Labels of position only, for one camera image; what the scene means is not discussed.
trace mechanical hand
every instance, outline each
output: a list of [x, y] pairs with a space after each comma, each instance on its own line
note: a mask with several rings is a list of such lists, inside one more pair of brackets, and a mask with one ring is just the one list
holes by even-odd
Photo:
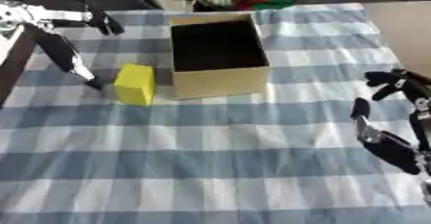
[[123, 27], [105, 12], [71, 0], [0, 1], [0, 32], [24, 25], [35, 42], [62, 71], [76, 74], [86, 84], [101, 89], [103, 84], [86, 67], [67, 38], [54, 31], [60, 21], [82, 21], [98, 28], [104, 35], [124, 33]]

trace robot finger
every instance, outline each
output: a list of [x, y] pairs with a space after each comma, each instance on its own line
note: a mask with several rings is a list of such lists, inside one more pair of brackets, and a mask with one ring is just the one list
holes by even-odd
[[357, 98], [355, 100], [355, 105], [352, 109], [351, 118], [356, 118], [358, 116], [364, 116], [365, 118], [369, 118], [370, 107], [369, 102], [364, 98]]
[[367, 85], [369, 87], [378, 87], [384, 84], [393, 85], [399, 80], [398, 76], [390, 72], [382, 72], [382, 71], [367, 72], [365, 76], [368, 79]]
[[410, 143], [392, 133], [382, 131], [385, 138], [380, 143], [364, 143], [364, 147], [379, 159], [396, 166], [404, 172], [418, 175], [416, 153]]
[[377, 92], [372, 95], [372, 100], [374, 101], [380, 101], [388, 97], [389, 95], [392, 95], [396, 92], [398, 92], [399, 89], [397, 89], [394, 85], [386, 85], [379, 89]]

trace table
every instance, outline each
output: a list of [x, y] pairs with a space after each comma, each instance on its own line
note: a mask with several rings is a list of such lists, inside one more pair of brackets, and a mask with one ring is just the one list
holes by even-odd
[[[431, 76], [431, 2], [394, 2], [364, 4], [372, 21], [377, 25], [391, 49], [406, 68]], [[9, 95], [14, 81], [22, 72], [34, 49], [31, 39], [25, 37], [16, 47], [7, 67], [0, 67], [0, 107]]]
[[[65, 29], [91, 69], [156, 68], [154, 105], [125, 106], [39, 50], [0, 111], [2, 223], [427, 223], [418, 180], [354, 139], [364, 72], [399, 66], [357, 4], [254, 14], [271, 70], [263, 94], [175, 101], [167, 19], [116, 12], [126, 34]], [[413, 140], [401, 96], [373, 125]]]

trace blue and white plaid cloth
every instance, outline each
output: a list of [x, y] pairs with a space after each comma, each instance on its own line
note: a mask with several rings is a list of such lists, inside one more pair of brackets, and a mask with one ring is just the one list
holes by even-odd
[[[116, 12], [120, 37], [64, 29], [88, 66], [156, 67], [149, 108], [101, 97], [40, 50], [0, 111], [0, 223], [430, 223], [418, 181], [355, 139], [364, 72], [399, 65], [361, 5], [255, 12], [263, 94], [175, 101], [163, 12]], [[414, 141], [401, 96], [372, 124]]]

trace tablecloth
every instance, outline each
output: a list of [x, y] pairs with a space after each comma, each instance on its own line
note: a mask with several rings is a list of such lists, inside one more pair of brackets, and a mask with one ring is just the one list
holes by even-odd
[[[95, 73], [156, 69], [154, 105], [121, 105], [37, 49], [0, 111], [0, 223], [429, 223], [418, 180], [366, 151], [350, 121], [364, 72], [399, 63], [359, 4], [254, 12], [262, 94], [176, 101], [168, 19], [113, 12], [120, 37], [62, 29]], [[414, 140], [411, 105], [371, 123]]]

